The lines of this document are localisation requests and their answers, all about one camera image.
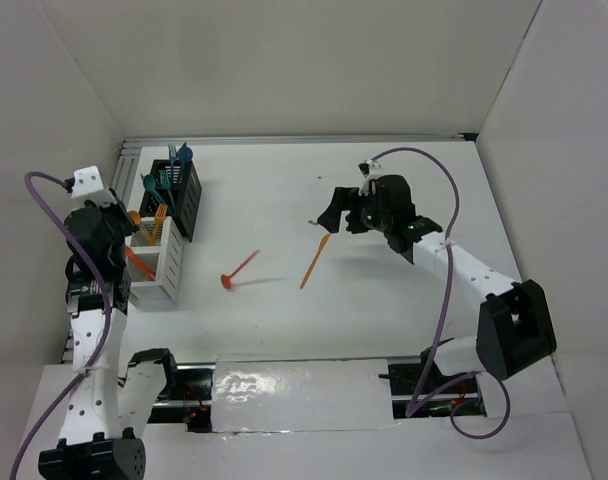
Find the blue plastic fork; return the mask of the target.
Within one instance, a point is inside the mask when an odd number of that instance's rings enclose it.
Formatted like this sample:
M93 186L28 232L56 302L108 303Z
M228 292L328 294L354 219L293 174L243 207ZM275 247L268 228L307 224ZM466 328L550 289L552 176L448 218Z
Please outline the blue plastic fork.
M177 150L175 145L168 146L168 160L169 160L169 169L170 174L175 174L175 164L177 162Z

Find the blue plastic spoon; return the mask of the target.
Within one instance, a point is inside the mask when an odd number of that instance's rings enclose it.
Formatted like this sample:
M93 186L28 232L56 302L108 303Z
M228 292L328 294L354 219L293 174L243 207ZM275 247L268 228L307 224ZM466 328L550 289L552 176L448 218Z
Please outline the blue plastic spoon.
M187 143L184 142L181 147L177 150L176 160L179 163L179 173L182 174L186 167L192 162L193 151L188 147Z

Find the orange plastic spoon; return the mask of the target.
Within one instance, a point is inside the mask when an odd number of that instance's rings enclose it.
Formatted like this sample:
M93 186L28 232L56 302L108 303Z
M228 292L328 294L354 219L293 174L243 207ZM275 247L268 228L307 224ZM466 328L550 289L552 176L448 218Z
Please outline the orange plastic spoon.
M254 250L245 260L243 260L233 271L230 273L223 273L220 275L220 284L225 290L233 289L233 279L238 275L254 258L256 258L260 249Z

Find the yellow plastic spoon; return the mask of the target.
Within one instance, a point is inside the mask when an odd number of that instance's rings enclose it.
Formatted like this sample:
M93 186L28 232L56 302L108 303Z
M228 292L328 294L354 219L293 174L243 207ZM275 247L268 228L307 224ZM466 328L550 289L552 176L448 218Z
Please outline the yellow plastic spoon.
M141 216L137 211L129 210L128 215L133 220L134 224L138 227L138 232L144 237L145 240L152 246L155 245L155 238L150 235L148 230L142 226Z

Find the teal plastic fork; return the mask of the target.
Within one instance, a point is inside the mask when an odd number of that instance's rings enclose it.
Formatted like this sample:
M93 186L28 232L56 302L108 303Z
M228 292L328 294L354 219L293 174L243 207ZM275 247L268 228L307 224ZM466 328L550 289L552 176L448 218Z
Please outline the teal plastic fork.
M168 175L168 171L166 169L162 169L159 171L159 182L168 195L171 208L173 210L175 210L176 204L175 204L175 200L173 198L173 193L172 193L172 189L171 189L172 183L171 183L170 177Z

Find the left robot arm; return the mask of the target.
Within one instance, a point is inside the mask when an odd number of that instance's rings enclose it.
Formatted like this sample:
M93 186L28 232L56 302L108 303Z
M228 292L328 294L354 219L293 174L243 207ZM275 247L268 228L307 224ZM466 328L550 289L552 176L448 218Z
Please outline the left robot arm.
M118 199L86 200L64 226L75 384L64 395L57 445L40 453L38 472L45 479L141 479L153 405L177 394L182 376L166 348L135 353L119 372L131 280L125 240L137 228Z

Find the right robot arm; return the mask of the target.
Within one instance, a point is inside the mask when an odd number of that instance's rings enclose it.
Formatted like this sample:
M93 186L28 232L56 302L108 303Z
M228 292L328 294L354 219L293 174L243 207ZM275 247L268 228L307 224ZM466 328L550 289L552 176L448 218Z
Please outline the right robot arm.
M543 288L496 272L446 238L442 227L417 214L411 189L400 175L369 179L361 187L337 187L317 219L328 233L347 223L351 234L378 231L407 262L442 280L447 291L459 288L477 314L474 335L442 340L428 348L431 361L420 379L432 392L444 391L455 376L487 372L507 380L557 349Z

